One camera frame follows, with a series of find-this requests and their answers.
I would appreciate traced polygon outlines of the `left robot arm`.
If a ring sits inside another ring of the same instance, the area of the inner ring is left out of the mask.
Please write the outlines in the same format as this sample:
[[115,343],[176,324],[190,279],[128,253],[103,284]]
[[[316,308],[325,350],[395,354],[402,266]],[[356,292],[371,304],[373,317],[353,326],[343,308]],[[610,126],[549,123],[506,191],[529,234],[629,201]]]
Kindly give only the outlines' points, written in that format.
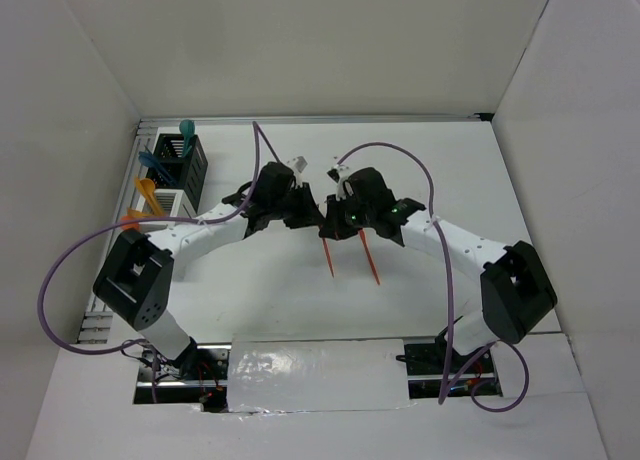
[[189,377],[198,363],[197,343],[168,310],[172,280],[193,261],[264,230],[272,221],[291,229],[323,222],[308,183],[306,160],[269,162],[256,184],[243,185],[191,223],[143,234],[119,234],[93,285],[94,294],[162,356],[163,369]]

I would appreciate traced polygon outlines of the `blue spoon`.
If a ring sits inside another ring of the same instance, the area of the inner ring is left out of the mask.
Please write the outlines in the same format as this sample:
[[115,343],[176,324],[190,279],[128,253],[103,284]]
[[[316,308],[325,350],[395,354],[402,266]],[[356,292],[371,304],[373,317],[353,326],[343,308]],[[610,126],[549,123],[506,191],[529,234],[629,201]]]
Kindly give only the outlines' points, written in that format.
[[160,161],[152,153],[149,153],[147,151],[140,152],[138,154],[138,159],[143,166],[149,169],[152,169],[151,168],[152,163],[160,163]]

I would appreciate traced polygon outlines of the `blue fork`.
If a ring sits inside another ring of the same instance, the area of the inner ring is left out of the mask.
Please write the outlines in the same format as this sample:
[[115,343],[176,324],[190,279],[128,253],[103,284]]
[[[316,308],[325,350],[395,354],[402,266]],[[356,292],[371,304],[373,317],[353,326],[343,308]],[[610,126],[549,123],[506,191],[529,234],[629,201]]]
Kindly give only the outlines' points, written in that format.
[[178,181],[160,163],[152,163],[151,168],[159,175],[164,183],[170,186],[177,186]]

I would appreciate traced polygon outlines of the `teal spoon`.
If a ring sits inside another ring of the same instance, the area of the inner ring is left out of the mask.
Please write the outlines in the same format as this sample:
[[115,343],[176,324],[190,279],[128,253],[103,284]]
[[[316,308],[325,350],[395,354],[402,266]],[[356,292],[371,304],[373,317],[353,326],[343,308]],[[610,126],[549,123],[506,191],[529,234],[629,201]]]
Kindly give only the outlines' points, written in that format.
[[179,124],[179,131],[183,139],[181,157],[184,158],[188,155],[191,139],[195,136],[195,122],[191,119],[183,119]]

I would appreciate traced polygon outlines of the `orange fork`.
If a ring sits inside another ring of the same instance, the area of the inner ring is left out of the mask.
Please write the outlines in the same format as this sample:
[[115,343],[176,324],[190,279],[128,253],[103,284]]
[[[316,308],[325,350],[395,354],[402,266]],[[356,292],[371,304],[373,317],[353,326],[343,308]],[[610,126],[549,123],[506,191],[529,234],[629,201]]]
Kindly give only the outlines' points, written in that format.
[[334,266],[333,266],[333,261],[332,261],[332,257],[331,257],[331,252],[330,252],[330,248],[328,245],[328,241],[326,238],[322,238],[322,244],[323,244],[323,249],[324,249],[324,253],[326,256],[326,261],[327,261],[327,265],[329,268],[329,272],[332,276],[332,278],[335,278],[335,271],[334,271]]

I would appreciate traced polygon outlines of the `yellow spoon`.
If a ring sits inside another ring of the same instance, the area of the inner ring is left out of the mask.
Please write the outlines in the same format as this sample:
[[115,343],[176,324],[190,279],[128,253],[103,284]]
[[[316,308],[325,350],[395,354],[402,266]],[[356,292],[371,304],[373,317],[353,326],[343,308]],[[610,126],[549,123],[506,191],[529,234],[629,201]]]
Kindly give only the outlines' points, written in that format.
[[159,217],[164,217],[166,215],[165,210],[159,203],[159,200],[156,197],[155,191],[156,186],[155,183],[149,178],[138,179],[136,183],[136,188],[139,190],[140,194],[145,198],[148,205],[151,207],[152,212]]

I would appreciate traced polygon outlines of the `orange spoon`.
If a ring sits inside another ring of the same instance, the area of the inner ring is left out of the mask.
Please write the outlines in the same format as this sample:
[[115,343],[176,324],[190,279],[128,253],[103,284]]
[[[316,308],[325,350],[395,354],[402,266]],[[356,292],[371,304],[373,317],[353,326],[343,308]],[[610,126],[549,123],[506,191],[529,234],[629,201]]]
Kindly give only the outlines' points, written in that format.
[[140,230],[140,224],[137,222],[138,219],[149,218],[150,214],[141,212],[139,210],[127,209],[127,214],[120,218],[120,222],[124,222],[124,225],[121,227],[122,230]]

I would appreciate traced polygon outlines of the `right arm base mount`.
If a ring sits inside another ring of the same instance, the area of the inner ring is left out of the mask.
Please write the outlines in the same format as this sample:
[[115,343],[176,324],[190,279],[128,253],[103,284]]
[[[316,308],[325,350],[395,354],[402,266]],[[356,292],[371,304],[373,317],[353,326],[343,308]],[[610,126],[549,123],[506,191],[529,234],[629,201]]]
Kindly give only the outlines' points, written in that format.
[[[411,400],[436,399],[443,377],[445,346],[440,340],[415,341],[404,344],[396,360],[405,366],[408,394]],[[450,388],[450,397],[469,397],[480,384],[478,396],[499,396],[501,389],[490,353],[477,359]]]

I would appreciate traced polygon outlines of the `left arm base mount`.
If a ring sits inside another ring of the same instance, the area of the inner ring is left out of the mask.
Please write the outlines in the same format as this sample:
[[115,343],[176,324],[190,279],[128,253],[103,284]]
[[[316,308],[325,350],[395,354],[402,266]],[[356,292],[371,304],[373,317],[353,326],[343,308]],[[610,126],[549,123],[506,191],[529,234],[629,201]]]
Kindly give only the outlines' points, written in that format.
[[203,412],[226,413],[230,344],[199,344],[185,373],[152,348],[124,355],[137,362],[134,405],[192,404]]

